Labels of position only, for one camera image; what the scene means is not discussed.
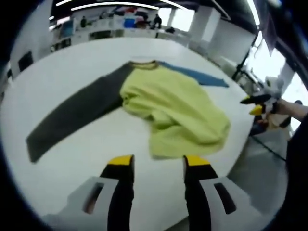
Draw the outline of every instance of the office room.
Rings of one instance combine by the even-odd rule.
[[[22,6],[1,42],[0,137],[25,226],[251,231],[301,222],[290,206],[301,204],[294,182],[306,177],[294,164],[305,157],[293,154],[308,112],[299,4]]]

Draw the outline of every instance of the wall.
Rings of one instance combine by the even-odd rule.
[[[73,16],[77,19],[77,20],[81,20],[83,16],[85,16],[86,18],[89,17],[96,17],[97,18],[100,16],[100,14],[102,14],[102,12],[111,12],[115,7],[100,7],[100,8],[91,8],[91,9],[86,9],[86,10],[80,10],[80,11],[75,11],[73,12]],[[150,9],[146,9],[146,8],[138,8],[137,11],[141,11],[141,12],[147,12],[149,15],[149,20],[153,20],[155,18],[155,14],[157,13],[157,11],[155,10],[150,10]]]
[[[10,69],[10,63],[7,63],[0,72],[0,94],[5,91],[6,84],[8,82],[7,72]]]
[[[49,16],[51,13],[52,0],[45,0],[27,18],[19,31],[10,55],[13,77],[20,73],[18,61],[28,51],[32,51],[33,61],[43,58],[52,40],[49,33]]]
[[[282,70],[281,70],[281,73],[278,76],[278,78],[282,78],[283,81],[284,81],[284,85],[283,85],[283,88],[282,88],[282,94],[285,92],[285,90],[290,85],[294,74],[295,74],[295,71],[291,69],[289,64],[285,63]]]
[[[254,34],[220,20],[208,47],[209,56],[223,56],[239,64],[248,52],[254,37]]]

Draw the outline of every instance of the floor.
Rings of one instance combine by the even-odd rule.
[[[268,131],[258,135],[257,138],[286,158],[287,141],[282,130]],[[276,213],[283,204],[287,188],[285,162],[252,138],[248,138],[239,160],[228,177],[249,194],[252,205],[263,215]],[[188,230],[187,218],[168,229],[168,231]]]

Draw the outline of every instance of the white pillar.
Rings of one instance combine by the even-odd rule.
[[[172,9],[171,13],[170,13],[170,16],[169,16],[168,23],[167,23],[168,27],[171,26],[174,16],[175,16],[175,9]]]
[[[205,26],[205,30],[202,35],[202,40],[206,42],[210,42],[213,38],[213,35],[216,31],[216,28],[218,26],[219,20],[220,20],[221,14],[215,9],[212,8],[210,17],[208,19],[208,22]]]
[[[292,78],[295,74],[295,71],[291,69],[289,64],[287,62],[284,64],[280,74],[278,75],[278,78],[283,79],[283,88],[282,88],[282,94],[285,92],[285,90],[288,88],[290,85]]]
[[[194,42],[210,42],[220,20],[220,13],[211,7],[200,6],[194,14],[189,33]]]

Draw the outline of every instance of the ceiling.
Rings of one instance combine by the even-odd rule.
[[[36,8],[36,6],[42,1],[43,0],[6,1],[6,4],[8,6],[6,7],[5,11],[14,12],[14,14],[12,17],[9,18],[9,20],[6,17],[5,12],[2,12],[2,14],[0,14],[0,20],[4,22],[4,31],[6,32],[5,36],[0,37],[0,45],[2,46],[0,60],[7,61],[9,59],[13,40],[19,28],[21,27],[21,24],[30,14],[30,12],[32,12]],[[51,14],[55,16],[55,18],[61,18],[62,16],[66,16],[70,13],[70,9],[72,7],[96,2],[96,0],[75,0],[62,5],[61,7],[55,7],[55,4],[60,1],[61,0],[54,0]],[[144,4],[144,0],[131,0],[131,2]],[[187,8],[195,10],[198,8],[199,4],[215,7],[218,11],[221,12],[222,15],[224,15],[224,13],[211,0],[177,0],[176,2],[180,3],[181,5],[184,5]],[[231,17],[232,23],[241,26],[242,28],[250,32],[254,33],[256,31],[255,21],[246,0],[216,0],[216,2]],[[254,2],[257,5],[257,8],[261,9],[261,11],[264,11],[264,4],[267,5],[264,0],[254,0]],[[297,55],[303,56],[296,33],[293,30],[293,22],[299,23],[302,26],[304,33],[308,32],[308,28],[304,24],[306,12],[303,12],[303,10],[301,10],[302,7],[299,3],[299,0],[283,0],[283,2],[285,4],[284,8],[278,10],[269,6],[268,10],[272,14],[273,21],[275,23],[275,27],[279,37],[284,40]],[[164,6],[164,3],[157,0],[147,0],[146,4],[160,4],[160,7]],[[287,14],[285,12],[287,10],[291,11],[293,15],[292,20],[286,17]]]

